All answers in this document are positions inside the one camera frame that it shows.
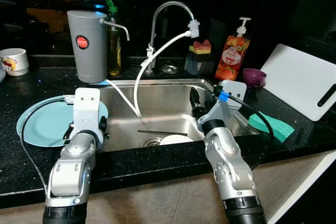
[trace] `speckled countertop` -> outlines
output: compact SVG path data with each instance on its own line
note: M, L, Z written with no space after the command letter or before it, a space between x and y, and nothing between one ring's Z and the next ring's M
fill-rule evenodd
M124 79L134 79L138 69L129 68ZM171 78L159 74L159 78ZM175 78L185 78L181 71ZM21 149L16 134L16 121L32 104L62 94L73 94L86 85L76 77L75 68L45 68L32 70L21 77L6 77L0 84L0 208L44 201L40 180ZM269 146L270 154L263 162L272 162L336 148L336 114L330 110L319 122L306 117L264 89L248 90L245 101L255 109L286 121L296 131L284 142ZM250 114L241 109L245 116ZM261 158L269 144L267 134L236 138L245 160L253 164ZM60 148L40 148L28 145L44 177L59 157ZM211 171L204 154L203 142L165 145L98 153L92 173L91 192L112 190Z

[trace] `red logo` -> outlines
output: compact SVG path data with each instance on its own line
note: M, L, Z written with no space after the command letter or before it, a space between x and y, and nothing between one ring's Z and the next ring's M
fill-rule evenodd
M76 43L80 49L87 49L90 45L89 40L82 35L76 37Z

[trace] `purple cup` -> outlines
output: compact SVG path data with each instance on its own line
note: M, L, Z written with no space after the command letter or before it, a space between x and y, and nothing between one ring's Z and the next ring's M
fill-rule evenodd
M244 68L243 78L249 88L260 88L266 85L266 74L258 69Z

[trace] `sink drain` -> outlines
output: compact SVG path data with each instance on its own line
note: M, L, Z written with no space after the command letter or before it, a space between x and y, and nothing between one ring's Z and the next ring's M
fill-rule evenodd
M145 143L143 144L143 147L156 147L160 145L160 142L162 141L161 137L155 136L147 139Z
M168 73L168 74L176 74L179 69L176 66L173 65L165 65L161 68L162 72Z

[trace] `orange soap bottle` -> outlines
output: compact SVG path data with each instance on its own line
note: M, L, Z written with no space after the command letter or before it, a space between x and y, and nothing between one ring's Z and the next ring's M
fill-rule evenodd
M245 37L245 24L250 18L240 17L243 24L237 28L237 35L230 35L224 45L224 50L219 60L216 71L216 79L234 81L237 78L238 71L246 50L250 44L250 39Z

